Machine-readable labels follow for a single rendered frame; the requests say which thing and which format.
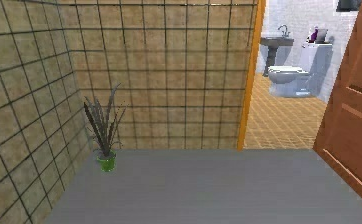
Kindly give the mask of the house plant in green pot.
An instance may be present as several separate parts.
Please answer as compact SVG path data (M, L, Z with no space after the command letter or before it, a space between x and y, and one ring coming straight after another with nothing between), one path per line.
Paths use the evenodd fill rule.
M97 98L94 98L94 102L86 98L86 101L83 103L86 117L92 127L92 138L98 145L96 148L98 152L96 159L103 172L110 172L115 168L117 153L113 146L121 143L117 132L127 107L124 107L122 111L117 110L113 117L110 117L114 97L119 86L120 84L117 84L111 90L105 110L102 109Z

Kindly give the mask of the white toilet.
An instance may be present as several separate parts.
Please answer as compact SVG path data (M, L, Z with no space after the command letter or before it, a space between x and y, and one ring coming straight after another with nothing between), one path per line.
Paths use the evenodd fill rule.
M317 95L319 79L326 74L332 45L304 43L296 66L270 66L269 93L275 97L306 98Z

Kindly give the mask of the purple bottle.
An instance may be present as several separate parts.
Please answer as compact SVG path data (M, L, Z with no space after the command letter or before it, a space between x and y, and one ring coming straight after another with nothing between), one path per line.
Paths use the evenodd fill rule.
M307 37L308 43L314 43L317 39L318 29L315 28L314 31Z

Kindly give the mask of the grey box on toilet tank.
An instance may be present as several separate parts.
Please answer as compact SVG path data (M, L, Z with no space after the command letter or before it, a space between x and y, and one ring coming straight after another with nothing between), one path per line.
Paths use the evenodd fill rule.
M325 42L327 32L328 32L327 29L319 29L317 32L317 37L316 37L315 43L323 44Z

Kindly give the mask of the brown wooden room door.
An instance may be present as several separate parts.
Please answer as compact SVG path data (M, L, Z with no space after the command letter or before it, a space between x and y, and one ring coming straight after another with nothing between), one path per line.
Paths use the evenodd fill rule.
M362 199L362 4L313 150Z

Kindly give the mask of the dark framed mirror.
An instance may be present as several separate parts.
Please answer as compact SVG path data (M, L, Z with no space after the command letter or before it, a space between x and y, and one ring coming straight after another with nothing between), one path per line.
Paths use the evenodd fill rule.
M338 0L336 11L337 12L352 12L358 11L362 0Z

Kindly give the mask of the grey pedestal sink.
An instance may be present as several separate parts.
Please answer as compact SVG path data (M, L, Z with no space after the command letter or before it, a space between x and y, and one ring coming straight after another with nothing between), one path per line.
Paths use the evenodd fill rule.
M290 32L286 24L280 25L278 30L282 32L280 36L264 36L260 40L260 44L268 48L266 64L263 71L264 77L268 76L269 67L275 64L278 48L292 46L294 43L294 39L289 37Z

